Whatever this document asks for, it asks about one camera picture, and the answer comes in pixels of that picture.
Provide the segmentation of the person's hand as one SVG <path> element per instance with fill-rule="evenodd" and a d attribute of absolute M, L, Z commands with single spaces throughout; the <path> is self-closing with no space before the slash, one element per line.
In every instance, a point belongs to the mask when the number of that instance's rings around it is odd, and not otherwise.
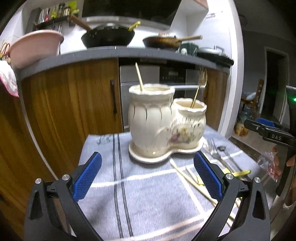
<path fill-rule="evenodd" d="M 284 167 L 295 165 L 295 155 L 288 157 L 288 148 L 279 145 L 275 145 L 272 152 L 274 154 L 274 177 L 277 180 L 282 175 Z"/>

